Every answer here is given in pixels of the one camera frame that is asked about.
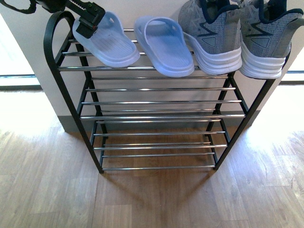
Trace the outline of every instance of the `black metal frame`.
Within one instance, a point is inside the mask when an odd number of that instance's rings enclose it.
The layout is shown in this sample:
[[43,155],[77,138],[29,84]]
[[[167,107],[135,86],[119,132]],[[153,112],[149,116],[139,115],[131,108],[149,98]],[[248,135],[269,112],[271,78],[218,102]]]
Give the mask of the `black metal frame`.
[[[274,83],[274,79],[271,80],[266,80],[263,87],[261,88],[260,92],[258,93],[258,95],[256,96],[253,104],[250,106],[250,108],[247,106],[241,91],[239,89],[239,87],[237,86],[237,83],[234,80],[234,74],[235,72],[229,73],[227,76],[218,76],[218,77],[205,77],[205,78],[224,78],[225,82],[222,88],[213,88],[213,89],[217,89],[220,90],[220,95],[218,97],[217,101],[188,101],[190,103],[193,102],[202,102],[202,103],[215,103],[215,108],[212,109],[213,113],[212,115],[199,115],[199,116],[183,116],[184,119],[188,120],[189,122],[207,122],[209,123],[207,126],[207,129],[205,132],[201,132],[200,134],[206,136],[210,142],[210,145],[206,146],[206,145],[202,145],[202,144],[194,144],[194,145],[172,145],[172,144],[167,144],[167,145],[162,145],[159,144],[158,146],[154,147],[154,149],[158,149],[158,148],[162,148],[162,149],[174,149],[174,148],[210,148],[211,152],[208,153],[209,155],[212,154],[213,159],[214,159],[214,164],[213,165],[207,165],[207,166],[191,166],[191,167],[145,167],[145,168],[103,168],[103,159],[107,158],[109,156],[105,156],[104,152],[105,150],[111,150],[111,149],[115,149],[115,148],[106,148],[105,147],[105,142],[106,139],[113,135],[107,132],[107,128],[106,128],[106,121],[112,121],[115,122],[117,119],[119,119],[119,116],[112,116],[112,117],[108,117],[108,116],[103,116],[103,112],[101,109],[101,106],[103,103],[98,101],[98,96],[97,96],[97,92],[99,92],[100,90],[95,89],[95,85],[92,79],[92,75],[91,75],[91,70],[104,70],[104,71],[108,71],[108,70],[113,70],[109,67],[89,67],[88,61],[86,59],[86,56],[90,56],[89,53],[85,53],[83,47],[76,43],[72,32],[70,31],[64,44],[62,45],[58,55],[56,56],[56,58],[53,57],[53,51],[52,51],[52,42],[53,42],[53,35],[54,35],[54,31],[56,29],[56,26],[58,24],[58,22],[62,19],[66,19],[69,23],[70,28],[72,28],[73,22],[74,22],[74,17],[70,12],[58,12],[55,13],[51,16],[48,24],[47,24],[47,28],[46,28],[46,33],[45,33],[45,38],[44,38],[44,50],[45,50],[45,56],[46,56],[46,60],[47,60],[47,64],[54,76],[54,79],[58,85],[58,88],[71,112],[71,115],[82,135],[82,138],[93,158],[93,161],[98,169],[98,171],[100,173],[103,173],[104,170],[106,171],[111,171],[111,170],[136,170],[136,169],[142,169],[142,170],[146,170],[146,169],[174,169],[174,168],[214,168],[215,170],[217,170],[220,165],[222,164],[222,162],[224,161],[224,159],[226,158],[226,156],[228,155],[228,153],[230,152],[231,148],[233,147],[233,145],[235,144],[235,142],[237,141],[238,137],[241,135],[242,131],[244,130],[244,128],[246,127],[246,125],[248,124],[248,122],[251,120],[252,116],[254,115],[255,111],[257,110],[257,108],[259,107],[259,105],[261,104],[261,102],[263,101],[264,97],[266,96],[267,92],[269,91],[269,89],[271,88],[271,86]],[[79,56],[80,60],[81,60],[81,65],[82,67],[72,67],[72,68],[68,68],[68,67],[61,67],[61,64],[65,58],[65,56],[68,55],[64,55],[64,53],[67,53],[67,51],[69,50],[71,43],[75,43],[78,53],[72,53],[72,56]],[[136,69],[136,67],[133,67],[132,69],[130,68],[126,68],[126,69],[119,69],[119,70],[133,70]],[[153,67],[146,67],[145,70],[155,70]],[[61,71],[84,71],[85,73],[85,84],[81,93],[81,98],[78,104],[77,109],[75,108],[75,106],[73,105],[72,99],[69,95],[69,92],[67,90],[67,87],[65,85],[65,82],[61,76]],[[225,97],[226,94],[229,90],[233,90],[236,97],[237,97],[237,101],[225,101]],[[85,102],[85,98],[87,93],[91,93],[93,102]],[[244,115],[222,115],[221,113],[221,106],[222,104],[226,104],[226,103],[239,103]],[[96,114],[95,116],[81,116],[81,112],[82,109],[84,107],[84,105],[94,105],[95,109],[96,109]],[[225,119],[226,118],[231,118],[231,117],[236,117],[236,118],[242,118],[242,122],[241,124],[238,126],[236,132],[234,133],[234,135],[232,137],[230,137],[230,135],[228,134],[227,131],[227,127],[225,124]],[[91,137],[89,138],[86,134],[85,128],[82,124],[82,120],[86,119],[86,118],[90,118],[92,121],[94,121],[94,126],[92,128],[92,133],[91,133]],[[127,116],[125,117],[130,123],[136,122],[137,116],[133,115],[133,116]],[[150,121],[153,120],[156,123],[161,123],[162,121],[166,121],[169,120],[169,122],[175,122],[175,121],[179,121],[179,119],[181,119],[180,116],[175,115],[175,116],[171,116],[171,115],[165,115],[165,116],[144,116],[143,117],[144,120],[142,121],[143,123],[146,121]],[[212,132],[212,128],[214,125],[214,122],[217,121],[220,123],[220,126],[222,128],[222,132]],[[98,134],[97,133],[97,128],[98,126],[101,126],[101,130],[102,133]],[[216,148],[218,147],[223,147],[223,145],[214,145],[213,140],[212,140],[212,135],[215,133],[223,133],[225,140],[227,142],[227,145],[225,145],[225,150],[224,152],[221,154],[221,156],[218,158],[217,154],[216,154]],[[95,138],[98,136],[102,136],[102,146],[100,148],[94,148],[94,142],[95,142]],[[124,148],[126,150],[128,149],[133,149],[132,147],[127,147]],[[101,151],[101,157],[98,160],[95,150],[100,150]],[[197,155],[197,154],[178,154],[178,156],[190,156],[190,155]],[[149,156],[176,156],[174,154],[163,154],[163,155],[159,155],[159,154],[152,154]]]

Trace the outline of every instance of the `slide sandal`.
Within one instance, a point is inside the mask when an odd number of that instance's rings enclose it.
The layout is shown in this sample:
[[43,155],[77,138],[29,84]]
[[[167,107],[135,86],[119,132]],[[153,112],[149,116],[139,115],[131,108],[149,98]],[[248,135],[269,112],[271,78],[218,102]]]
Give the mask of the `slide sandal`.
[[183,77],[194,71],[192,55],[176,21],[163,17],[140,17],[135,22],[134,32],[138,43],[161,74]]
[[74,37],[105,65],[122,68],[139,59],[140,54],[135,44],[124,34],[123,26],[114,13],[105,13],[96,33],[90,39],[76,32],[79,24],[77,18],[73,24]]

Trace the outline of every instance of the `shoe rack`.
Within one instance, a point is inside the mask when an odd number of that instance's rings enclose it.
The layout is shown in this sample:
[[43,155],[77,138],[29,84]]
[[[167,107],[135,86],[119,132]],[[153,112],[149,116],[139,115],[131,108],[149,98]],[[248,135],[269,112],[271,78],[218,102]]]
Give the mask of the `shoe rack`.
[[[152,170],[152,169],[175,169],[175,168],[208,168],[217,170],[231,148],[237,141],[238,137],[248,124],[253,114],[257,110],[258,106],[262,102],[263,98],[267,94],[268,90],[274,83],[274,80],[265,80],[264,85],[257,94],[253,104],[248,107],[239,87],[234,80],[235,72],[229,73],[223,76],[187,76],[183,78],[169,78],[166,76],[153,75],[150,76],[135,76],[137,74],[127,73],[131,71],[150,71],[155,70],[152,66],[133,66],[124,69],[112,69],[105,66],[89,66],[87,57],[91,57],[90,53],[84,51],[84,48],[77,43],[74,39],[72,32],[70,31],[67,38],[62,44],[61,49],[54,58],[53,55],[53,36],[56,30],[56,26],[59,21],[65,19],[70,28],[72,28],[74,17],[70,12],[58,12],[51,16],[44,37],[44,50],[48,66],[54,76],[54,79],[58,85],[60,92],[71,112],[71,115],[81,133],[81,136],[90,152],[93,161],[100,173],[104,171],[115,170]],[[72,46],[76,46],[77,52],[69,51]],[[63,61],[66,58],[77,57],[80,58],[80,66],[62,66]],[[119,76],[109,76],[109,72],[122,71],[123,74]],[[85,79],[83,89],[80,91],[81,96],[78,102],[78,106],[75,107],[71,99],[70,93],[66,87],[63,79],[63,72],[84,72],[83,78]],[[123,81],[131,80],[133,88],[124,88]],[[144,80],[183,80],[183,88],[166,87],[166,88],[140,88],[139,85]],[[192,80],[200,80],[201,85],[206,85],[204,80],[219,80],[222,82],[222,87],[204,87],[197,88],[197,86],[188,87],[188,82]],[[103,87],[103,82],[112,82],[115,88],[109,89]],[[134,93],[134,97],[139,97],[139,94],[150,93],[151,91],[162,93],[176,93],[176,92],[189,92],[197,91],[213,91],[218,93],[217,100],[165,100],[155,101],[153,97],[150,100],[125,100],[124,93]],[[106,93],[116,93],[118,97],[121,97],[121,101],[100,101],[100,96]],[[235,100],[228,100],[227,93],[235,94]],[[187,104],[187,108],[177,108],[180,104]],[[192,104],[212,104],[213,108],[209,109],[197,109],[189,108]],[[239,105],[242,110],[242,114],[223,114],[223,105]],[[82,115],[83,109],[87,107],[93,107],[94,113],[92,115]],[[239,119],[239,125],[237,130],[233,134],[229,134],[226,127],[226,122],[229,119]],[[92,124],[91,134],[87,134],[84,127],[85,123]],[[176,123],[189,123],[189,124],[204,124],[203,127],[193,128],[191,131],[181,131],[174,127]],[[107,129],[109,125],[116,125],[124,129],[124,126],[132,128],[132,126],[138,126],[141,124],[165,124],[166,129],[159,129],[157,132],[151,132],[147,129],[141,129],[138,131],[110,131]],[[214,126],[218,125],[219,128],[214,130]],[[183,135],[196,135],[200,140],[199,142],[162,142],[162,137],[176,136],[182,137]],[[217,144],[214,141],[214,137],[221,135],[224,138],[225,143]],[[159,142],[140,143],[123,142],[120,139],[125,136],[137,137],[155,137],[160,139]],[[207,157],[204,159],[206,162],[202,164],[194,165],[182,165],[182,166],[140,166],[129,167],[124,166],[124,159],[150,159],[157,158],[166,159],[172,158],[183,160],[185,156],[191,157]],[[109,167],[108,164],[115,164],[118,160],[118,165]]]

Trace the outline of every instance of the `gray sneaker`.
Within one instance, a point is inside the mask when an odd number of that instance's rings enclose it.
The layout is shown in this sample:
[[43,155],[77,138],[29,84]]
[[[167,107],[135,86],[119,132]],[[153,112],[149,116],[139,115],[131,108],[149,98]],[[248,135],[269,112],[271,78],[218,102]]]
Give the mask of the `gray sneaker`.
[[251,78],[280,77],[291,38],[304,25],[301,9],[286,10],[286,0],[234,0],[241,11],[243,35],[240,72]]
[[237,5],[229,0],[190,0],[182,6],[178,22],[202,71],[221,75],[242,66]]

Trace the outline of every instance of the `laminate floor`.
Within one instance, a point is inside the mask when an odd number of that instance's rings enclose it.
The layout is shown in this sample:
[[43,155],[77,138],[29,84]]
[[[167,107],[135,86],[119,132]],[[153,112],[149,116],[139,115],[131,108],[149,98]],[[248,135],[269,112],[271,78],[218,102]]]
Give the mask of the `laminate floor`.
[[103,175],[43,92],[0,92],[0,228],[302,227],[303,89],[279,86],[217,172]]

